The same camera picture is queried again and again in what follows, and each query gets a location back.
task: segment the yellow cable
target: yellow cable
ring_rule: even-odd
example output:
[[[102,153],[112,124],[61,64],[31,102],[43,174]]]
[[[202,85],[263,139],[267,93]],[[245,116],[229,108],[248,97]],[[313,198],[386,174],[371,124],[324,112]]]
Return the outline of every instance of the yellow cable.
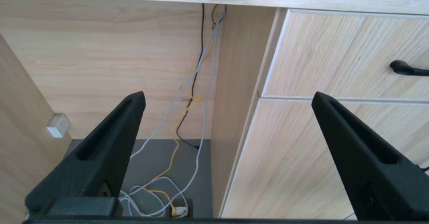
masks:
[[[199,98],[194,98],[194,97],[192,97],[192,98],[193,98],[195,101],[193,101],[193,102],[191,103],[191,105],[189,105],[189,107],[187,107],[187,108],[182,112],[182,116],[184,116],[184,115],[185,115],[185,112],[186,112],[187,110],[191,109],[191,108],[194,106],[194,104],[195,104],[195,103],[197,103],[197,102],[201,102],[201,101],[204,101],[204,96],[199,97]],[[169,166],[168,166],[168,168],[167,168],[166,170],[164,170],[161,174],[158,174],[155,178],[152,178],[152,179],[151,179],[151,181],[156,180],[157,178],[161,177],[161,176],[162,176],[162,175],[164,175],[167,171],[169,171],[169,170],[170,170],[170,168],[172,167],[172,164],[173,164],[173,161],[174,161],[174,156],[176,155],[176,152],[177,152],[177,150],[179,149],[179,142],[178,142],[178,141],[177,141],[177,139],[174,137],[174,130],[179,126],[179,122],[180,122],[180,121],[177,121],[176,125],[175,125],[175,126],[174,126],[174,128],[172,129],[172,137],[173,137],[174,141],[176,142],[176,148],[175,148],[175,149],[174,149],[174,151],[173,151],[172,158],[171,158],[171,160],[170,160],[170,165],[169,165]],[[168,196],[168,194],[167,194],[167,193],[165,193],[164,191],[162,191],[162,190],[148,190],[148,189],[146,189],[146,190],[147,190],[147,191],[150,191],[150,192],[158,192],[158,193],[162,193],[162,194],[164,194],[164,195],[167,197],[168,202],[170,202],[170,196]],[[176,208],[174,208],[173,203],[170,203],[170,206],[172,207],[173,213],[175,213],[175,212],[176,212]]]
[[[168,202],[170,202],[170,200],[171,200],[170,196],[167,193],[165,193],[164,191],[162,191],[162,190],[148,190],[148,189],[146,189],[146,190],[149,191],[149,192],[164,194],[167,197]],[[173,203],[170,203],[170,206],[172,206],[173,213],[176,213],[176,208],[174,208]]]
[[[207,56],[210,54],[210,51],[212,50],[212,47],[213,47],[213,40],[211,40],[211,41],[210,41],[210,47],[209,47],[209,49],[208,49],[208,52],[207,52],[206,56],[205,56],[202,60],[206,60]],[[190,98],[193,100],[193,102],[189,105],[189,107],[187,107],[187,108],[182,112],[182,118],[180,118],[180,119],[179,119],[179,121],[177,121],[177,122],[176,122],[176,124],[175,124],[175,126],[172,128],[172,137],[173,137],[174,141],[176,142],[176,148],[175,148],[175,149],[174,149],[174,151],[173,151],[172,158],[171,158],[171,160],[170,160],[170,165],[169,165],[169,166],[168,166],[168,168],[167,168],[166,170],[164,170],[161,174],[158,174],[156,177],[152,178],[152,179],[151,179],[151,181],[156,180],[157,178],[161,177],[161,176],[162,176],[162,175],[164,175],[166,172],[168,172],[168,171],[170,170],[170,168],[172,167],[172,164],[173,164],[173,161],[174,161],[174,156],[176,155],[176,152],[177,152],[177,150],[179,149],[179,141],[177,141],[176,137],[174,136],[174,132],[175,132],[175,130],[178,128],[178,126],[179,126],[179,124],[180,124],[181,120],[184,118],[185,113],[186,113],[189,109],[191,109],[191,108],[194,106],[194,104],[195,104],[195,103],[197,103],[197,102],[200,102],[200,103],[201,103],[201,102],[204,102],[204,98],[205,98],[205,96],[201,96],[201,97],[193,97],[193,96],[192,96],[190,93],[188,93],[188,92],[183,92],[183,95],[185,95],[185,96],[187,96],[187,97],[190,97]],[[146,190],[147,190],[147,191],[149,191],[149,192],[158,192],[158,193],[162,193],[162,194],[164,194],[164,195],[167,197],[168,202],[170,202],[170,196],[168,196],[168,194],[167,194],[167,193],[165,193],[164,191],[162,191],[162,190],[148,190],[148,189],[146,189]],[[174,208],[173,203],[170,203],[170,205],[171,205],[171,207],[172,207],[173,212],[175,213],[175,212],[176,212],[176,208]]]

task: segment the white cable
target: white cable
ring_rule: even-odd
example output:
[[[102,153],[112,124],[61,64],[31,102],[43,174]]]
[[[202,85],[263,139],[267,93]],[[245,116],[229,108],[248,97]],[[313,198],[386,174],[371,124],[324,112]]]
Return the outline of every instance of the white cable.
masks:
[[[131,157],[130,157],[130,159],[131,159],[132,157],[134,157],[135,155],[137,155],[138,153],[140,153],[144,149],[144,147],[148,143],[148,141],[158,132],[158,130],[160,129],[160,127],[164,124],[164,121],[166,120],[166,117],[167,117],[168,113],[170,112],[171,108],[177,103],[178,99],[182,96],[182,94],[184,92],[184,89],[188,86],[188,84],[189,84],[190,80],[192,79],[192,77],[200,70],[201,63],[202,63],[204,57],[206,56],[208,47],[210,46],[210,42],[211,42],[211,40],[214,37],[214,40],[213,40],[213,52],[212,52],[212,74],[210,76],[210,80],[209,80],[208,85],[207,85],[206,97],[204,98],[204,120],[203,120],[203,125],[202,125],[202,135],[201,135],[200,147],[199,147],[198,152],[196,154],[196,167],[195,167],[194,174],[192,175],[192,178],[189,180],[189,183],[185,186],[185,188],[183,188],[183,190],[181,190],[174,197],[172,197],[171,200],[170,200],[170,202],[167,203],[167,205],[164,205],[164,207],[162,209],[160,209],[159,211],[156,211],[155,213],[144,214],[146,217],[153,217],[154,215],[157,215],[158,213],[161,213],[161,212],[165,213],[165,209],[173,202],[173,200],[176,197],[179,196],[179,194],[181,194],[183,196],[183,198],[184,198],[183,192],[185,192],[185,190],[187,190],[188,187],[192,184],[192,181],[195,179],[196,173],[198,172],[198,167],[199,167],[198,161],[199,161],[199,157],[200,157],[202,145],[203,145],[203,142],[204,142],[204,134],[205,134],[205,131],[206,131],[206,118],[207,118],[207,108],[208,108],[208,100],[207,99],[208,99],[208,94],[210,93],[210,86],[212,84],[213,79],[215,78],[215,70],[216,70],[216,68],[215,68],[215,66],[216,66],[215,65],[215,59],[216,59],[216,46],[217,46],[217,36],[218,36],[219,24],[220,24],[221,20],[224,18],[225,15],[226,15],[226,12],[223,12],[219,16],[219,18],[217,20],[217,24],[214,27],[214,29],[212,31],[212,34],[210,35],[210,38],[208,39],[208,42],[207,42],[206,46],[204,47],[204,50],[202,52],[202,56],[200,58],[200,61],[198,62],[198,66],[197,66],[195,72],[188,78],[188,80],[185,82],[184,86],[182,87],[182,90],[179,92],[178,96],[174,99],[173,103],[167,108],[166,114],[164,115],[163,119],[161,120],[161,123],[157,126],[157,128],[149,136],[149,138],[144,142],[144,144],[140,147],[140,149],[138,151],[136,151],[134,154],[132,154]],[[138,209],[137,205],[134,203],[134,201],[132,200],[132,198],[130,196],[132,194],[135,194],[137,191],[139,191],[141,189],[145,189],[145,187],[147,185],[149,185],[151,183],[154,183],[155,181],[160,180],[162,178],[167,178],[167,177],[165,177],[165,176],[159,177],[159,178],[157,178],[155,180],[152,180],[152,181],[148,182],[147,184],[144,184],[143,186],[140,186],[137,190],[132,191],[132,189],[134,187],[137,187],[137,186],[134,186],[130,190],[131,192],[130,192],[129,195],[126,194],[125,192],[123,192],[121,190],[121,192],[125,195],[125,197],[121,198],[120,201],[122,201],[123,199],[127,199],[129,201],[129,203],[131,203],[133,205],[133,207],[137,210],[137,212],[140,214],[141,213],[140,210]]]
[[[146,146],[146,144],[148,143],[148,141],[154,137],[154,135],[158,132],[158,130],[160,130],[161,126],[164,124],[164,121],[167,118],[168,113],[170,112],[170,110],[172,109],[172,107],[177,103],[178,99],[182,96],[183,92],[185,91],[186,87],[188,86],[188,84],[190,83],[191,79],[194,77],[194,75],[200,70],[201,67],[201,63],[204,60],[204,57],[207,54],[208,51],[208,47],[210,46],[210,42],[212,41],[212,38],[214,35],[217,35],[217,30],[213,30],[212,34],[210,35],[210,38],[208,39],[208,43],[206,44],[206,46],[204,47],[204,50],[202,51],[202,56],[200,57],[200,60],[198,61],[198,66],[196,67],[196,70],[194,71],[194,73],[192,73],[188,80],[185,82],[185,85],[182,87],[182,90],[180,90],[179,94],[177,95],[176,99],[174,99],[173,103],[167,108],[166,114],[164,114],[164,117],[161,120],[161,123],[156,127],[155,131],[149,136],[149,138],[143,143],[143,145],[140,147],[140,149],[138,151],[136,151],[134,154],[132,154],[129,158],[133,158],[135,155],[137,155],[138,153],[140,153],[144,147]]]
[[[166,179],[166,180],[169,180],[172,184],[173,184],[173,186],[176,188],[176,190],[178,191],[178,192],[180,192],[180,189],[179,189],[179,187],[177,187],[177,185],[176,184],[174,184],[174,182],[173,182],[173,180],[172,179],[170,179],[170,178],[168,178],[167,176],[161,176],[161,177],[159,177],[159,178],[157,178],[156,180],[162,180],[162,179]],[[139,192],[140,190],[145,190],[146,189],[146,187],[148,186],[148,185],[150,185],[151,183],[153,183],[153,182],[155,182],[156,180],[154,180],[154,181],[151,181],[151,182],[149,182],[149,183],[147,183],[147,184],[145,184],[145,185],[143,185],[143,186],[133,186],[133,188],[131,188],[130,190],[129,190],[129,193],[127,194],[127,193],[125,193],[124,191],[122,191],[121,190],[121,193],[122,194],[124,194],[125,196],[124,197],[119,197],[119,201],[122,201],[122,200],[128,200],[128,208],[129,208],[129,212],[130,212],[130,214],[131,214],[131,216],[132,216],[132,213],[131,213],[131,209],[130,209],[130,204],[132,204],[133,205],[133,207],[134,207],[134,209],[140,214],[140,213],[142,213],[139,209],[138,209],[138,207],[137,207],[137,205],[135,204],[135,202],[134,202],[134,200],[131,198],[131,196],[133,195],[133,194],[135,194],[135,193],[137,193],[137,192]],[[148,191],[150,194],[153,194],[158,200],[159,200],[159,202],[161,202],[161,206],[164,206],[164,204],[163,204],[163,202],[161,201],[161,199],[156,195],[156,194],[154,194],[154,193],[152,193],[152,192],[150,192],[150,191]],[[186,201],[186,199],[185,199],[185,196],[183,195],[183,193],[180,193],[180,195],[182,195],[182,198],[183,198],[183,201],[185,202],[185,205],[186,205],[186,209],[188,209],[188,202]],[[165,213],[166,213],[166,210],[164,209],[164,211],[162,212],[162,214],[160,215],[160,216],[157,216],[157,217],[163,217],[164,215],[165,215]],[[142,217],[153,217],[154,215],[156,215],[156,214],[144,214],[144,213],[142,213],[143,215],[141,215]]]
[[[152,217],[153,216],[153,215],[150,215],[150,214],[142,213],[139,210],[139,207],[137,206],[137,204],[135,204],[134,200],[127,193],[125,193],[125,191],[121,190],[121,193],[124,194],[125,196],[124,197],[120,197],[118,199],[119,199],[119,201],[123,201],[123,200],[128,201],[128,210],[129,210],[129,214],[131,216],[133,216],[133,213],[131,212],[131,207],[129,206],[129,204],[131,204],[134,207],[134,209],[139,213],[139,215],[141,217]],[[154,194],[152,192],[149,192],[149,193],[152,194],[155,198],[157,198],[157,200],[159,200],[159,202],[161,203],[161,206],[164,206],[164,204],[163,204],[163,202],[162,202],[162,200],[161,200],[160,197],[158,197],[156,194]],[[162,212],[162,214],[159,215],[159,216],[157,216],[157,217],[163,217],[165,214],[166,214],[166,212],[165,212],[165,209],[164,209],[164,211]]]

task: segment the desk drawer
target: desk drawer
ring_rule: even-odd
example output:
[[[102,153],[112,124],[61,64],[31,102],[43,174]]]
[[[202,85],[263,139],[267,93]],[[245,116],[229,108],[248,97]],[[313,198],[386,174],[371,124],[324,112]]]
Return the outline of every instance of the desk drawer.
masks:
[[[394,60],[429,70],[429,17],[289,10],[261,96],[429,100]]]
[[[413,163],[429,158],[429,105],[343,104]],[[344,219],[352,213],[311,102],[260,99],[222,217]]]

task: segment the wooden cabinet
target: wooden cabinet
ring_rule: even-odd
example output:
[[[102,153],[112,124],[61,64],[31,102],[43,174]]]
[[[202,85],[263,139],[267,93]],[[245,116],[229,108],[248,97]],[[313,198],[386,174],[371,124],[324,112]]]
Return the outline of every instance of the wooden cabinet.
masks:
[[[429,105],[343,105],[412,162],[429,156]],[[344,219],[352,213],[311,102],[260,99],[223,217]]]
[[[394,73],[403,60],[429,69],[429,17],[289,10],[262,97],[429,100],[429,77]]]
[[[429,77],[396,74],[389,65],[403,60],[429,69],[429,17],[278,9],[269,34],[220,217],[353,214],[311,108],[316,91],[340,100],[413,163],[427,166]],[[227,100],[225,106],[238,107]]]

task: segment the cable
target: cable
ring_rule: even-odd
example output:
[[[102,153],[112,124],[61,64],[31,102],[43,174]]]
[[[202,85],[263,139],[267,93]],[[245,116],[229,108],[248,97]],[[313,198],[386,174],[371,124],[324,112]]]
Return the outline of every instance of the cable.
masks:
[[[224,18],[224,16],[225,16],[225,12],[224,13],[222,13],[221,14],[221,16],[219,16],[219,19],[218,19],[218,23],[217,23],[217,25],[214,27],[214,30],[213,30],[213,32],[212,32],[212,34],[211,34],[211,36],[210,36],[210,39],[209,39],[209,41],[208,41],[208,44],[206,45],[206,47],[204,48],[204,52],[203,52],[203,55],[204,54],[206,54],[206,51],[207,51],[207,48],[208,48],[208,45],[209,45],[209,42],[211,41],[211,39],[213,38],[213,35],[214,35],[214,45],[213,45],[213,55],[212,55],[212,74],[211,74],[211,76],[210,76],[210,80],[209,80],[209,82],[208,82],[208,85],[207,85],[207,90],[206,90],[206,96],[208,96],[208,94],[209,94],[209,92],[210,92],[210,86],[211,86],[211,83],[212,83],[212,81],[213,81],[213,79],[215,78],[215,57],[216,57],[216,54],[215,54],[215,52],[216,52],[216,44],[217,44],[217,33],[218,33],[218,29],[219,29],[219,23],[221,22],[221,20]],[[197,67],[197,70],[199,70],[199,68],[200,68],[200,66],[201,66],[201,62],[202,62],[202,60],[200,59],[200,62],[199,62],[199,64],[198,64],[198,67]],[[195,73],[193,74],[193,75],[191,75],[191,77],[186,81],[186,84],[185,84],[185,86],[184,87],[186,87],[186,85],[189,83],[189,80],[193,77],[195,75]],[[183,89],[180,91],[180,93],[179,93],[179,95],[178,95],[178,97],[180,97],[181,95],[182,95],[182,93],[183,93]],[[176,97],[176,99],[175,99],[175,101],[172,103],[172,105],[173,104],[175,104],[176,102],[177,102],[177,100],[178,100],[178,97]],[[159,211],[156,211],[155,213],[151,213],[151,214],[147,214],[147,216],[153,216],[153,215],[157,215],[158,213],[161,213],[162,211],[164,211],[167,207],[168,207],[168,205],[170,205],[172,202],[173,202],[173,200],[176,198],[176,197],[178,197],[180,194],[183,196],[183,192],[185,191],[185,190],[187,190],[188,188],[189,188],[189,186],[192,184],[192,181],[195,179],[195,176],[196,176],[196,173],[198,172],[198,167],[199,167],[199,157],[200,157],[200,153],[201,153],[201,149],[202,149],[202,145],[203,145],[203,143],[204,143],[204,134],[205,134],[205,131],[206,131],[206,118],[207,118],[207,108],[208,108],[208,100],[207,100],[208,98],[206,97],[205,99],[204,99],[204,121],[203,121],[203,125],[202,125],[202,136],[201,136],[201,141],[200,141],[200,148],[198,149],[198,152],[197,152],[197,154],[196,154],[196,167],[195,167],[195,171],[194,171],[194,174],[192,175],[192,178],[189,180],[189,183],[179,192],[179,193],[177,193],[175,196],[173,196],[172,197],[172,199],[171,199],[171,201],[167,204],[167,205],[164,205],[164,207],[162,208],[162,209],[160,209]],[[160,125],[157,127],[157,129],[154,131],[154,133],[150,136],[150,138],[151,137],[153,137],[153,135],[158,131],[158,129],[160,128],[160,126],[162,125],[162,123],[165,121],[165,116],[164,116],[164,118],[163,118],[163,120],[162,120],[162,122],[160,123]],[[144,146],[145,146],[145,144],[147,143],[147,141],[148,140],[146,140],[146,142],[142,145],[142,147],[140,148],[140,150],[139,151],[137,151],[136,153],[134,153],[131,157],[133,157],[133,156],[135,156],[136,154],[138,154],[143,148],[144,148]],[[133,191],[132,192],[132,194],[134,194],[134,193],[136,193],[137,191],[139,191],[139,190],[141,190],[141,189],[143,189],[143,188],[145,188],[147,185],[149,185],[149,184],[151,184],[151,183],[153,183],[153,182],[155,182],[155,181],[158,181],[158,180],[160,180],[160,179],[162,179],[162,178],[165,178],[165,176],[162,176],[162,177],[159,177],[159,178],[157,178],[157,179],[155,179],[155,180],[151,180],[150,182],[148,182],[147,184],[145,184],[145,185],[143,185],[143,186],[141,186],[141,187],[139,187],[137,190],[135,190],[135,191]]]
[[[146,189],[146,191],[152,192],[152,193],[161,193],[161,194],[164,194],[167,197],[168,201],[171,200],[170,196],[167,193],[165,193],[164,191],[162,191],[162,190],[148,190],[148,189]],[[175,213],[176,212],[176,208],[173,206],[173,203],[171,203],[170,206],[172,206],[172,210]]]
[[[200,56],[198,57],[198,62],[196,63],[196,65],[197,65],[197,67],[198,67],[198,65],[200,64],[200,61],[201,61],[201,56],[202,56],[202,51],[203,51],[203,47],[204,47],[204,14],[205,14],[205,12],[204,12],[204,3],[202,3],[201,4],[202,5],[202,19],[201,19],[201,51],[200,51]],[[194,76],[194,81],[192,82],[192,90],[191,90],[191,99],[189,99],[189,102],[188,102],[188,106],[186,106],[186,108],[189,108],[189,106],[190,106],[190,104],[192,103],[192,98],[194,97],[194,87],[195,87],[195,81],[196,81],[196,76],[198,75],[198,73],[196,73],[195,74],[195,76]],[[183,139],[183,137],[182,136],[180,136],[180,134],[179,134],[179,128],[180,128],[180,126],[182,125],[182,123],[183,123],[183,120],[185,120],[185,118],[186,118],[186,116],[188,115],[188,111],[186,111],[185,112],[185,114],[184,114],[184,116],[183,116],[183,118],[182,118],[182,120],[180,121],[180,123],[179,123],[179,125],[178,125],[178,127],[176,128],[176,135],[183,141],[183,142],[185,142],[185,144],[188,144],[189,146],[192,146],[192,147],[194,147],[194,148],[196,148],[196,149],[198,149],[199,147],[198,146],[194,146],[194,145],[192,145],[192,144],[190,144],[189,142],[187,142],[185,139]]]
[[[220,21],[224,18],[224,16],[225,16],[225,13],[222,13],[222,15],[219,17],[219,21],[218,21],[218,24],[220,23]],[[219,27],[218,26],[216,26],[215,28],[214,28],[214,30],[212,31],[212,34],[210,35],[210,38],[208,39],[208,42],[211,42],[212,41],[212,39],[214,38],[214,48],[213,48],[213,52],[215,53],[216,52],[216,43],[217,43],[217,33],[218,33],[218,30],[219,30]],[[202,56],[203,55],[205,55],[206,53],[207,53],[207,50],[208,50],[208,47],[209,47],[209,43],[204,47],[204,50],[203,50],[203,52],[202,52]],[[208,82],[208,86],[207,86],[207,90],[206,90],[206,95],[208,95],[208,93],[209,93],[209,91],[210,91],[210,86],[211,86],[211,84],[212,84],[212,81],[213,81],[213,78],[215,77],[215,57],[216,57],[216,54],[213,54],[212,55],[212,74],[211,74],[211,76],[210,76],[210,80],[209,80],[209,82]],[[180,90],[180,92],[179,92],[179,94],[178,94],[178,96],[174,99],[174,101],[173,101],[173,103],[167,108],[167,111],[166,111],[166,113],[165,113],[165,115],[164,115],[164,117],[163,117],[163,119],[161,120],[161,123],[157,126],[157,128],[155,129],[155,131],[149,136],[149,138],[143,143],[143,145],[140,147],[140,149],[138,149],[138,151],[136,151],[135,153],[133,153],[131,156],[130,156],[130,159],[131,158],[133,158],[134,156],[136,156],[138,153],[140,153],[143,149],[144,149],[144,147],[145,147],[145,145],[149,142],[149,140],[158,132],[158,130],[160,129],[160,127],[164,124],[164,121],[166,120],[166,117],[167,117],[167,115],[168,115],[168,113],[170,112],[170,110],[172,109],[172,107],[177,103],[177,101],[178,101],[178,99],[182,96],[182,94],[183,94],[183,92],[184,92],[184,89],[187,87],[187,85],[190,83],[190,80],[192,79],[192,77],[200,70],[200,67],[201,67],[201,64],[202,64],[202,58],[200,58],[200,60],[199,60],[199,63],[198,63],[198,66],[197,66],[197,68],[196,68],[196,70],[194,71],[194,73],[193,74],[191,74],[190,75],[190,77],[188,78],[188,80],[185,82],[185,84],[184,84],[184,87],[183,87],[183,89],[181,89]],[[203,143],[203,141],[204,141],[204,134],[205,134],[205,130],[206,130],[206,116],[207,116],[207,108],[208,108],[208,100],[207,100],[207,98],[204,98],[204,122],[203,122],[203,128],[202,128],[202,137],[201,137],[201,141],[200,141],[200,146],[202,146],[202,143]],[[150,182],[148,182],[147,184],[145,184],[145,185],[143,185],[143,186],[140,186],[137,190],[135,190],[135,191],[132,191],[133,189],[134,189],[134,187],[138,187],[138,186],[134,186],[132,189],[131,189],[131,192],[129,193],[129,195],[128,194],[126,194],[125,192],[123,192],[122,190],[121,190],[121,193],[122,194],[124,194],[125,195],[125,197],[121,197],[119,200],[120,201],[122,201],[123,199],[127,199],[128,201],[129,201],[129,203],[131,203],[132,205],[133,205],[133,207],[137,210],[137,211],[139,211],[139,214],[140,215],[144,215],[144,216],[146,216],[146,217],[153,217],[153,216],[155,216],[155,215],[157,215],[158,213],[161,213],[161,212],[163,212],[163,213],[165,213],[165,209],[168,207],[168,205],[171,205],[171,203],[173,202],[173,200],[180,194],[180,195],[182,195],[182,197],[183,197],[183,199],[184,199],[184,201],[185,201],[185,203],[186,203],[186,206],[188,206],[188,203],[186,202],[186,199],[184,198],[184,195],[183,195],[183,192],[190,186],[190,184],[192,183],[192,181],[195,179],[195,176],[196,176],[196,173],[198,172],[198,167],[199,167],[199,165],[198,165],[198,159],[199,159],[199,156],[200,156],[200,153],[201,153],[201,148],[199,148],[198,149],[198,153],[197,153],[197,155],[196,155],[196,168],[195,168],[195,171],[194,171],[194,174],[192,175],[192,178],[190,179],[190,181],[189,181],[189,183],[185,186],[185,188],[183,189],[183,190],[181,190],[178,194],[176,194],[170,201],[169,201],[169,203],[167,204],[167,205],[165,205],[161,210],[159,210],[159,211],[157,211],[157,212],[155,212],[155,213],[151,213],[151,214],[144,214],[144,213],[142,213],[142,212],[140,212],[139,211],[139,209],[138,209],[138,206],[134,203],[134,201],[132,200],[132,198],[131,198],[131,195],[133,195],[133,194],[135,194],[137,191],[139,191],[139,190],[141,190],[141,189],[143,189],[143,188],[145,188],[147,185],[149,185],[149,184],[151,184],[151,183],[154,183],[155,181],[158,181],[158,180],[161,180],[161,179],[163,179],[163,178],[167,178],[167,177],[165,177],[165,176],[162,176],[162,177],[159,177],[159,178],[157,178],[157,179],[155,179],[155,180],[151,180]],[[172,180],[170,180],[169,178],[167,178],[174,186],[176,186],[175,184],[174,184],[174,182],[172,181]]]
[[[212,32],[212,34],[210,35],[210,38],[208,39],[208,42],[210,42],[210,41],[212,40],[213,36],[214,36],[216,33],[217,33],[217,30]],[[207,44],[207,45],[204,47],[203,54],[205,54],[205,53],[207,52],[208,47],[209,47],[209,44]],[[190,83],[190,80],[192,79],[192,77],[194,77],[194,75],[195,75],[195,74],[200,70],[201,63],[202,63],[202,59],[200,59],[200,62],[198,63],[198,66],[197,66],[196,70],[194,71],[194,73],[192,73],[192,74],[190,75],[190,77],[188,78],[188,80],[185,82],[185,84],[184,84],[184,86],[183,86],[183,89],[182,89],[182,90],[180,90],[180,92],[179,92],[178,96],[174,99],[173,103],[172,103],[172,104],[167,108],[167,111],[166,111],[166,113],[164,114],[164,117],[162,118],[161,123],[156,127],[155,131],[154,131],[154,132],[149,136],[149,138],[147,138],[147,139],[146,139],[146,141],[143,143],[143,145],[140,147],[140,149],[139,149],[138,151],[136,151],[135,153],[133,153],[133,154],[130,156],[130,159],[131,159],[131,158],[133,158],[133,157],[134,157],[135,155],[137,155],[138,153],[140,153],[140,152],[142,151],[142,149],[144,149],[144,147],[146,146],[146,144],[149,142],[149,140],[150,140],[151,138],[153,138],[153,137],[154,137],[154,135],[155,135],[155,134],[160,130],[161,126],[164,124],[164,121],[165,121],[165,120],[166,120],[166,118],[167,118],[168,113],[171,111],[172,107],[177,103],[177,101],[179,100],[179,98],[182,96],[182,94],[183,94],[183,92],[184,92],[184,89],[188,86],[188,84]]]
[[[174,182],[173,182],[173,180],[172,179],[170,179],[170,178],[168,178],[168,177],[165,177],[165,176],[163,176],[163,177],[159,177],[158,179],[156,179],[156,180],[161,180],[161,179],[166,179],[166,180],[169,180],[172,184],[173,184],[173,186],[176,188],[176,190],[178,191],[178,192],[180,192],[180,189],[177,187],[177,185],[176,184],[174,184]],[[130,189],[130,193],[129,194],[127,194],[127,193],[125,193],[124,191],[122,191],[121,190],[121,193],[122,194],[124,194],[125,196],[124,197],[119,197],[119,201],[123,201],[123,200],[127,200],[128,201],[128,209],[129,209],[129,214],[131,215],[131,216],[133,216],[133,213],[131,212],[131,207],[130,207],[130,203],[133,205],[133,207],[134,207],[134,209],[139,213],[139,215],[140,216],[142,216],[142,217],[154,217],[154,215],[152,215],[152,214],[144,214],[144,213],[142,213],[140,210],[139,210],[139,208],[138,208],[138,206],[135,204],[135,202],[133,201],[133,199],[131,198],[131,195],[133,195],[133,194],[135,194],[135,193],[137,193],[137,192],[139,192],[141,189],[145,189],[145,190],[147,190],[146,189],[146,186],[148,186],[149,184],[151,184],[151,183],[148,183],[148,184],[145,184],[144,186],[133,186],[131,189]],[[155,196],[155,198],[157,198],[157,200],[161,203],[161,205],[163,205],[163,203],[162,203],[162,201],[161,201],[161,199],[156,195],[156,194],[154,194],[154,193],[152,193],[152,192],[149,192],[150,194],[152,194],[153,196]],[[186,202],[186,199],[185,199],[185,196],[183,195],[183,194],[181,194],[182,195],[182,198],[183,198],[183,200],[184,200],[184,202],[185,202],[185,205],[186,205],[186,208],[188,208],[188,203]],[[164,209],[164,211],[162,212],[162,214],[161,215],[159,215],[159,216],[156,216],[156,217],[163,217],[164,215],[166,214],[166,210]]]
[[[216,7],[217,7],[217,4],[213,7],[213,10],[212,10],[212,22],[213,22],[213,27],[216,25],[215,19],[213,18],[213,15],[215,14]]]
[[[353,216],[355,213],[351,213],[350,215],[346,216],[343,220],[346,220],[347,218]]]
[[[182,114],[185,114],[185,112],[186,112],[187,110],[191,109],[191,108],[194,106],[194,104],[195,104],[195,103],[196,103],[196,101],[195,101],[195,102],[193,102],[189,107],[187,107],[187,108],[185,109],[185,111],[183,111],[183,113],[182,113]],[[161,174],[158,174],[156,177],[152,178],[152,179],[151,179],[151,181],[152,181],[152,180],[156,180],[158,177],[160,177],[160,176],[164,175],[164,174],[165,174],[166,172],[168,172],[168,171],[170,170],[170,168],[172,167],[173,160],[174,160],[174,156],[176,155],[176,152],[177,152],[177,150],[179,149],[179,142],[178,142],[178,141],[177,141],[177,139],[174,137],[173,129],[172,129],[172,137],[173,137],[174,141],[176,142],[176,148],[174,149],[173,154],[172,154],[172,158],[170,159],[170,165],[169,165],[169,166],[168,166],[168,168],[167,168],[166,170],[164,170]]]

